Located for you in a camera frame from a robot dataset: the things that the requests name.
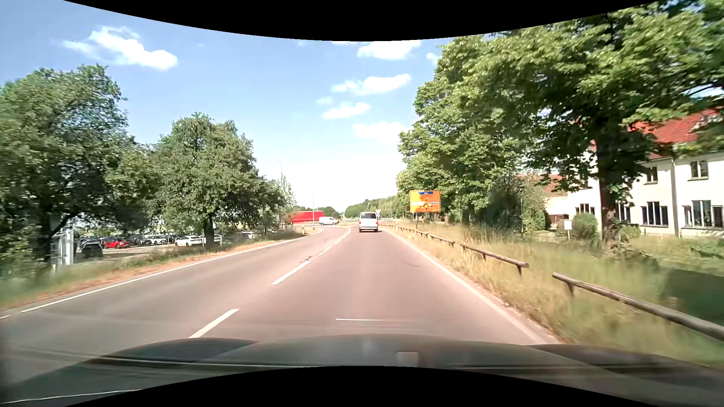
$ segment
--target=shrub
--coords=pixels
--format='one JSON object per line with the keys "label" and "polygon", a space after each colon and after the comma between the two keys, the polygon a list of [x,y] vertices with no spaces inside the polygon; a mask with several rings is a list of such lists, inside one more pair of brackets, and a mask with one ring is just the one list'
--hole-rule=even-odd
{"label": "shrub", "polygon": [[630,242],[641,236],[641,229],[639,229],[638,225],[623,225],[619,229],[619,236],[622,242]]}
{"label": "shrub", "polygon": [[598,237],[598,219],[593,214],[577,214],[571,232],[575,239],[593,240]]}

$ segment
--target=building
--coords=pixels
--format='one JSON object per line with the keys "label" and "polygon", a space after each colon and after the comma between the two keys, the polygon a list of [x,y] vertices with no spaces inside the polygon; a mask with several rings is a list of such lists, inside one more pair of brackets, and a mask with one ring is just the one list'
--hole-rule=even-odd
{"label": "building", "polygon": [[[721,120],[712,110],[673,119],[652,132],[662,143],[695,141],[695,130],[702,124]],[[673,159],[652,155],[644,163],[650,168],[631,189],[629,202],[620,202],[616,216],[620,221],[637,224],[643,233],[675,236],[724,236],[724,151]],[[551,196],[547,212],[558,219],[577,213],[592,213],[601,226],[601,200],[597,180],[589,180],[591,189]]]}

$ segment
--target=white cloud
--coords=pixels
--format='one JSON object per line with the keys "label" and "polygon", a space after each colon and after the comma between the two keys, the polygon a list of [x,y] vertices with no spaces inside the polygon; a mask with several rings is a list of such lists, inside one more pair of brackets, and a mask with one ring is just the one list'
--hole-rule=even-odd
{"label": "white cloud", "polygon": [[68,49],[112,64],[140,65],[168,70],[178,65],[178,57],[164,50],[148,51],[129,28],[102,27],[84,41],[63,41]]}
{"label": "white cloud", "polygon": [[332,86],[332,92],[352,92],[355,95],[364,96],[373,93],[389,92],[400,86],[407,85],[412,81],[412,77],[408,74],[402,74],[391,77],[371,76],[361,81],[347,80],[342,84]]}
{"label": "white cloud", "polygon": [[377,140],[383,146],[396,146],[400,142],[399,134],[409,129],[409,127],[405,127],[399,122],[388,123],[384,121],[369,126],[360,124],[352,126],[352,130],[354,130],[357,137]]}
{"label": "white cloud", "polygon": [[373,56],[380,59],[405,59],[413,48],[420,46],[420,40],[372,41],[359,48],[357,56]]}
{"label": "white cloud", "polygon": [[440,55],[435,55],[431,52],[428,52],[425,56],[427,59],[432,61],[432,64],[437,65],[437,60],[440,58]]}
{"label": "white cloud", "polygon": [[317,99],[317,104],[330,104],[332,102],[331,96],[325,96],[323,98]]}
{"label": "white cloud", "polygon": [[340,107],[335,107],[325,112],[322,117],[324,119],[343,119],[345,117],[352,117],[358,114],[363,114],[368,110],[369,105],[363,102],[358,102],[355,106],[342,104]]}

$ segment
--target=sign post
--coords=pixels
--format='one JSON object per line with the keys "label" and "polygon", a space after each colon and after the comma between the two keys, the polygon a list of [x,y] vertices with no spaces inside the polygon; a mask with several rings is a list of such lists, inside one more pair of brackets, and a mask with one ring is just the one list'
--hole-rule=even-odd
{"label": "sign post", "polygon": [[568,219],[563,220],[563,229],[568,232],[568,239],[571,239],[571,230],[573,229],[573,221]]}

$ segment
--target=white delivery van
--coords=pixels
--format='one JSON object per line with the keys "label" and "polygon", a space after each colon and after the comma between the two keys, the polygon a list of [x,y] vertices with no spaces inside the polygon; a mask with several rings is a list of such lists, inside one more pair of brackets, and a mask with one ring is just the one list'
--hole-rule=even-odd
{"label": "white delivery van", "polygon": [[336,225],[337,223],[340,223],[340,221],[334,217],[319,217],[320,225]]}

